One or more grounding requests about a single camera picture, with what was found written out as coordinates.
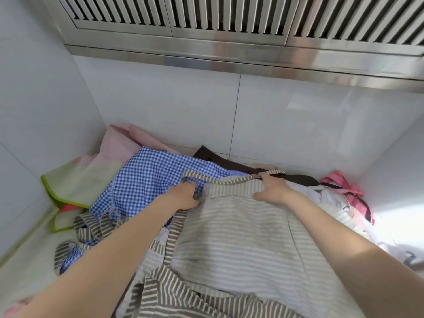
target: forearm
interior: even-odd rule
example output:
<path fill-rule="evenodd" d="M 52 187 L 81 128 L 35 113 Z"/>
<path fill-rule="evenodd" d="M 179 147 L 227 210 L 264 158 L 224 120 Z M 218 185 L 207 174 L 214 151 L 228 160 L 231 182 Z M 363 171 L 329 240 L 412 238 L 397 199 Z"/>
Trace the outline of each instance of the forearm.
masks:
<path fill-rule="evenodd" d="M 19 318 L 110 317 L 159 230 L 176 211 L 162 195 L 79 259 Z"/>
<path fill-rule="evenodd" d="M 290 192 L 282 202 L 302 222 L 343 285 L 368 318 L 424 317 L 423 280 L 306 196 Z"/>

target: range hood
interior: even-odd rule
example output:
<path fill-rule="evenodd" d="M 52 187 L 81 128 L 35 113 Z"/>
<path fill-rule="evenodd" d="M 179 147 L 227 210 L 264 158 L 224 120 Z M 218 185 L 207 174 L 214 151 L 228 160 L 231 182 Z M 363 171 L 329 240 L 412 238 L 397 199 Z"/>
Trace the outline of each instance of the range hood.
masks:
<path fill-rule="evenodd" d="M 74 55 L 424 92 L 424 0 L 29 0 Z"/>

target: person's left hand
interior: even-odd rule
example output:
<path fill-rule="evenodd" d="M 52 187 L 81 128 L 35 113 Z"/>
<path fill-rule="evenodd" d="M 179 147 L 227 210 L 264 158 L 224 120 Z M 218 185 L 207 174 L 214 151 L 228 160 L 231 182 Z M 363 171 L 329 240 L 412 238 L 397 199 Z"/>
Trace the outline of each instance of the person's left hand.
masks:
<path fill-rule="evenodd" d="M 187 210 L 199 205 L 199 201 L 193 199 L 197 183 L 180 183 L 171 186 L 165 193 L 170 198 L 178 210 Z"/>

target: white wall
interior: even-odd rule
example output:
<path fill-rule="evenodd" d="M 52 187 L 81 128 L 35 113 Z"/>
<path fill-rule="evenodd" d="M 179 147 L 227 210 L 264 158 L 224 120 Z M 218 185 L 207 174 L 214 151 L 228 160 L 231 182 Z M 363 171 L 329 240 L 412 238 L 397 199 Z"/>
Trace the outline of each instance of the white wall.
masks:
<path fill-rule="evenodd" d="M 420 94 L 74 58 L 106 125 L 317 178 L 360 178 L 424 113 Z"/>
<path fill-rule="evenodd" d="M 40 175 L 103 132 L 72 56 L 26 3 L 0 0 L 0 257 L 50 206 Z"/>
<path fill-rule="evenodd" d="M 424 116 L 376 161 L 360 185 L 376 225 L 388 229 L 397 246 L 423 257 Z"/>

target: metal vent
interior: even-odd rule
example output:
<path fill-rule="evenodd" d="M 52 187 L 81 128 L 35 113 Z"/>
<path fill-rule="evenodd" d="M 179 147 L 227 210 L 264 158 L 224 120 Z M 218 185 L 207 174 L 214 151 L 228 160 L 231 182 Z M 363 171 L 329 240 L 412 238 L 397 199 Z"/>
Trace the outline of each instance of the metal vent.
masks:
<path fill-rule="evenodd" d="M 59 0 L 80 29 L 170 36 L 164 0 Z"/>
<path fill-rule="evenodd" d="M 284 45 L 291 0 L 165 0 L 174 37 Z"/>
<path fill-rule="evenodd" d="M 420 55 L 424 0 L 300 0 L 288 46 Z"/>

